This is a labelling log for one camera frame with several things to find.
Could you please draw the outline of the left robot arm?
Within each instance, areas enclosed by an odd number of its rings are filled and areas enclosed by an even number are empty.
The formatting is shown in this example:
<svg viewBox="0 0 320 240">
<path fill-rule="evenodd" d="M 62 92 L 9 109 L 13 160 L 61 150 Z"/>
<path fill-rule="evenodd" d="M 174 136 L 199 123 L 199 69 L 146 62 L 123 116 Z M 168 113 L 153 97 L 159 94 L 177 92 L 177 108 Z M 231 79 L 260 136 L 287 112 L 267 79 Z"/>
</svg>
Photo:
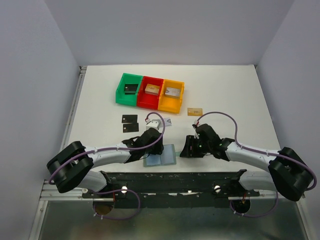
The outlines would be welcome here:
<svg viewBox="0 0 320 240">
<path fill-rule="evenodd" d="M 101 148 L 86 147 L 80 141 L 74 141 L 47 163 L 50 173 L 48 183 L 55 185 L 59 193 L 75 188 L 108 191 L 112 183 L 107 174 L 92 169 L 139 161 L 148 154 L 161 155 L 164 150 L 163 135 L 155 128 L 149 128 L 141 136 Z"/>
</svg>

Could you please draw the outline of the black credit card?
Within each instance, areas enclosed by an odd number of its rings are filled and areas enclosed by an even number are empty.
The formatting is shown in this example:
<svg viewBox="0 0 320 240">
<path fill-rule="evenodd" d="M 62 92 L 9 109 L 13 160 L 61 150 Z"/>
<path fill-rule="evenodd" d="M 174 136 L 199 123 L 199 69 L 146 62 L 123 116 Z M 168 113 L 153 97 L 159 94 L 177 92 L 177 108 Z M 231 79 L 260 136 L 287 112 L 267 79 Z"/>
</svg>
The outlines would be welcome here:
<svg viewBox="0 0 320 240">
<path fill-rule="evenodd" d="M 121 117 L 121 122 L 123 124 L 132 124 L 138 122 L 138 116 L 136 114 L 124 114 Z"/>
</svg>

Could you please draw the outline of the gold VIP card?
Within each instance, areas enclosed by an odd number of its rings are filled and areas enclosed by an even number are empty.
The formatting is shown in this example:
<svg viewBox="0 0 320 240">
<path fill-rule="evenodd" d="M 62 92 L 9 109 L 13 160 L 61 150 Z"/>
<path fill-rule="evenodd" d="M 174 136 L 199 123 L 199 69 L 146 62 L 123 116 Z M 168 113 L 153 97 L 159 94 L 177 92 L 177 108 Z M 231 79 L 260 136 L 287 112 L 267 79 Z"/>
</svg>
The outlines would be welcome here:
<svg viewBox="0 0 320 240">
<path fill-rule="evenodd" d="M 193 108 L 193 107 L 188 107 L 187 108 L 187 115 L 188 116 L 202 116 L 203 115 L 203 109 L 202 108 Z"/>
</svg>

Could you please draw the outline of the silver VIP card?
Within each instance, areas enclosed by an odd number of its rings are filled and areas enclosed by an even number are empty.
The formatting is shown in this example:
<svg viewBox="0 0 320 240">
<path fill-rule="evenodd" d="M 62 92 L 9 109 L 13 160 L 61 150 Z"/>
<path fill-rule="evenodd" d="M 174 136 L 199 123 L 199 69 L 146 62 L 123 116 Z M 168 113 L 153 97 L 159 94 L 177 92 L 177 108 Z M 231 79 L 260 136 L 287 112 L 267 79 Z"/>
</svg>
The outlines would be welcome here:
<svg viewBox="0 0 320 240">
<path fill-rule="evenodd" d="M 170 118 L 170 117 L 164 118 L 164 123 L 165 123 L 165 126 L 166 126 L 166 127 L 172 126 L 171 118 Z"/>
</svg>

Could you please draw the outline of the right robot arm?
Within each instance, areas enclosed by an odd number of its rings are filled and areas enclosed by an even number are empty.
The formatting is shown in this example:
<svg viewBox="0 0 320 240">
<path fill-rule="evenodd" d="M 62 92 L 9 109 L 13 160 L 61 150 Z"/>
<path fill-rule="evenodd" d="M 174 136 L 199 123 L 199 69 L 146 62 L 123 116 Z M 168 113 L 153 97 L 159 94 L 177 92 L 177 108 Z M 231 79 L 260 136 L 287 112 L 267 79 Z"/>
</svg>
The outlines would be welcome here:
<svg viewBox="0 0 320 240">
<path fill-rule="evenodd" d="M 239 162 L 259 169 L 245 170 L 238 178 L 244 190 L 267 190 L 297 202 L 314 176 L 290 148 L 280 151 L 253 149 L 237 144 L 232 138 L 220 138 L 208 124 L 195 125 L 195 135 L 187 135 L 181 158 L 203 158 L 212 155 L 227 162 Z"/>
</svg>

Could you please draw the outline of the sage green card holder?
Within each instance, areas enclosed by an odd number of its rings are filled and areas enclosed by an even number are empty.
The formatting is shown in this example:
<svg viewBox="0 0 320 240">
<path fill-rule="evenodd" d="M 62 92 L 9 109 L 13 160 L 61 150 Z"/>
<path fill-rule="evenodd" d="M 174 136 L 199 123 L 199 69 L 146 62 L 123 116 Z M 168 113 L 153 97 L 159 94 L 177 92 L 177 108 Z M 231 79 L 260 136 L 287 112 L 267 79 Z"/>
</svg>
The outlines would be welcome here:
<svg viewBox="0 0 320 240">
<path fill-rule="evenodd" d="M 145 168 L 171 166 L 177 164 L 177 155 L 175 146 L 173 144 L 166 144 L 163 146 L 162 154 L 146 154 L 143 159 L 143 166 Z"/>
</svg>

